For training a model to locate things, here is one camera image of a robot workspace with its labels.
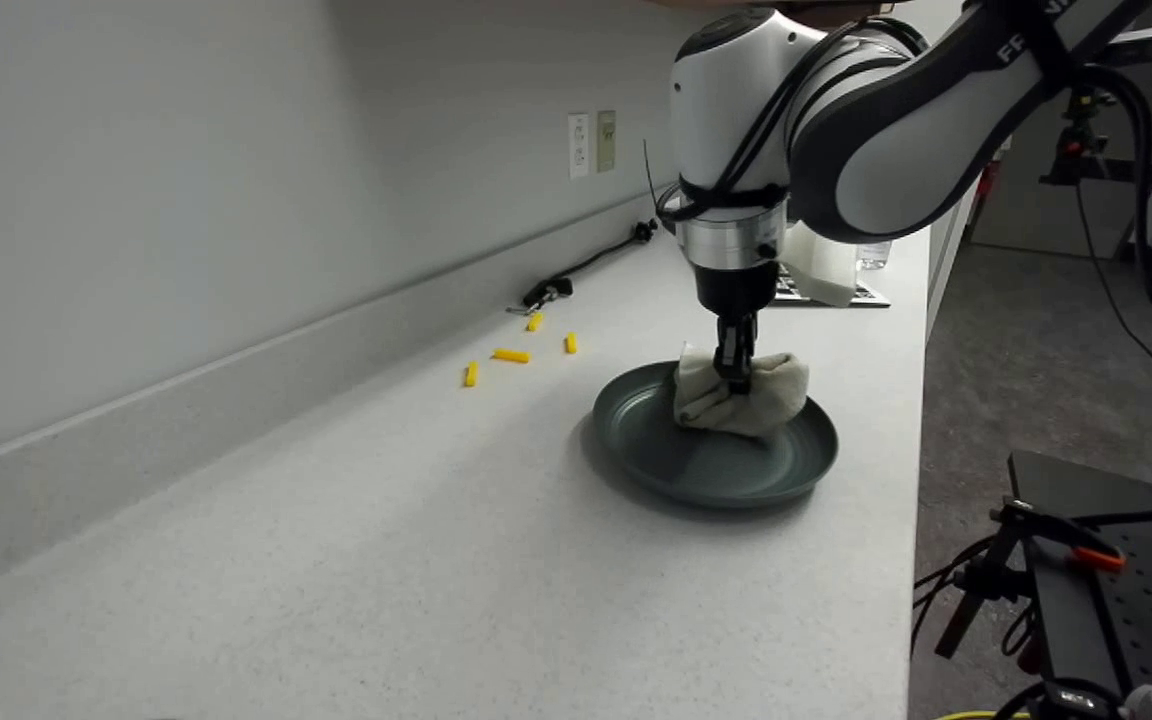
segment small yellow piece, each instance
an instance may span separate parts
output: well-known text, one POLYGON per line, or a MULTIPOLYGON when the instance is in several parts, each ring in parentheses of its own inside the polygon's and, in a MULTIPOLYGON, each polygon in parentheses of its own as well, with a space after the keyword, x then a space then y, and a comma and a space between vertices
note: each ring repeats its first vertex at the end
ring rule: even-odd
POLYGON ((534 366, 534 353, 519 353, 519 347, 497 347, 494 361, 497 361, 497 366, 534 366))
POLYGON ((481 381, 486 381, 486 366, 466 366, 460 389, 481 389, 481 381))

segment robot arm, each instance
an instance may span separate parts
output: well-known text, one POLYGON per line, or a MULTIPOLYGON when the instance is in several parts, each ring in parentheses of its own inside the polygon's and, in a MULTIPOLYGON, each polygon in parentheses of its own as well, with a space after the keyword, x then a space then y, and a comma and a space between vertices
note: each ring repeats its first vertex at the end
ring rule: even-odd
POLYGON ((786 217, 874 243, 934 224, 1148 0, 969 0, 935 50, 898 22, 817 32, 745 12, 673 64, 680 192, 659 205, 747 394, 786 217))

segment black plate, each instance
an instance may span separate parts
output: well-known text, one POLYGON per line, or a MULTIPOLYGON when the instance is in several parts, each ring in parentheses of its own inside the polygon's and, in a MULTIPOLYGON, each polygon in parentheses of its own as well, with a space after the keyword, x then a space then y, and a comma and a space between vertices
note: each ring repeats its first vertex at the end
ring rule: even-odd
POLYGON ((803 499, 839 453, 819 406, 763 439, 698 434, 673 420, 675 366, 617 376, 591 408, 591 439, 617 480, 693 508, 777 508, 803 499))

